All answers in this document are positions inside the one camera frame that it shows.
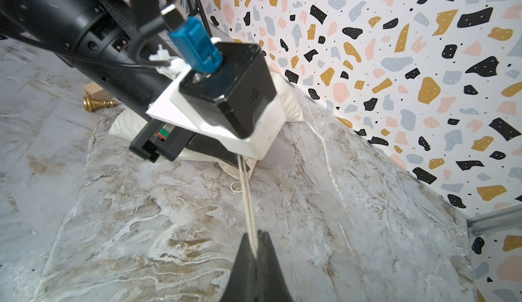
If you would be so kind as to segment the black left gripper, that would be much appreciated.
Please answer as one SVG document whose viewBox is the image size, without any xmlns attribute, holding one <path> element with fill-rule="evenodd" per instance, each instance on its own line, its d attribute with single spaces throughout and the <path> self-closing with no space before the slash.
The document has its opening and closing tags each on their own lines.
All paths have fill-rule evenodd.
<svg viewBox="0 0 522 302">
<path fill-rule="evenodd" d="M 165 122 L 152 119 L 130 143 L 130 151 L 156 162 L 159 157 L 169 161 L 182 158 L 183 152 L 197 152 L 204 157 L 214 157 L 232 167 L 238 166 L 238 157 L 216 139 L 195 133 L 181 127 L 166 130 Z"/>
</svg>

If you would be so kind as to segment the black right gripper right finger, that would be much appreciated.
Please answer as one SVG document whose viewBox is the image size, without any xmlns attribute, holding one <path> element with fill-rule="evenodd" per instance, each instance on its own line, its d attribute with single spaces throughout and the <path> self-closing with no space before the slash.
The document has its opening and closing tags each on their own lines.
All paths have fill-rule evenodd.
<svg viewBox="0 0 522 302">
<path fill-rule="evenodd" d="M 256 301 L 293 301 L 268 232 L 258 232 Z"/>
</svg>

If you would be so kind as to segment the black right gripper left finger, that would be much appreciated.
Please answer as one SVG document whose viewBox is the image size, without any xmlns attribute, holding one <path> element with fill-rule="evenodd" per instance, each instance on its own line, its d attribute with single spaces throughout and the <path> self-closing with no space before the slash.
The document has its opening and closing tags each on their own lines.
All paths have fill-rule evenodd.
<svg viewBox="0 0 522 302">
<path fill-rule="evenodd" d="M 245 233 L 232 267 L 221 302 L 256 301 L 256 259 L 251 251 L 249 236 Z"/>
</svg>

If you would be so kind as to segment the cream drawstring soil bag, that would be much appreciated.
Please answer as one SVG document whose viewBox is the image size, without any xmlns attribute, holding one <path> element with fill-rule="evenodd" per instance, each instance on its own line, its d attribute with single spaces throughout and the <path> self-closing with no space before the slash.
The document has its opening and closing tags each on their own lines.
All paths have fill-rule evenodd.
<svg viewBox="0 0 522 302">
<path fill-rule="evenodd" d="M 160 121 L 147 122 L 128 108 L 116 117 L 109 134 L 129 141 L 131 152 L 146 161 L 154 163 L 164 157 L 169 161 L 214 162 L 228 175 L 239 179 L 237 154 L 228 151 L 218 140 L 179 127 L 164 135 L 161 125 Z"/>
</svg>

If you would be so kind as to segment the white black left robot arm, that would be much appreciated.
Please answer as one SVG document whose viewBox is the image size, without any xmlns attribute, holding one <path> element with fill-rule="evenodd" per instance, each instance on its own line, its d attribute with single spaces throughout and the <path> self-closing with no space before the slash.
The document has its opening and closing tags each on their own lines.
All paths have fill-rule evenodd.
<svg viewBox="0 0 522 302">
<path fill-rule="evenodd" d="M 172 0 L 164 8 L 160 0 L 1 0 L 3 36 L 55 53 L 148 122 L 133 152 L 150 161 L 174 160 L 193 148 L 236 165 L 217 140 L 184 127 L 160 136 L 160 123 L 147 115 L 169 85 L 159 73 L 161 63 L 149 60 L 167 46 L 160 33 L 185 30 L 192 22 L 210 36 L 205 20 L 185 16 Z"/>
</svg>

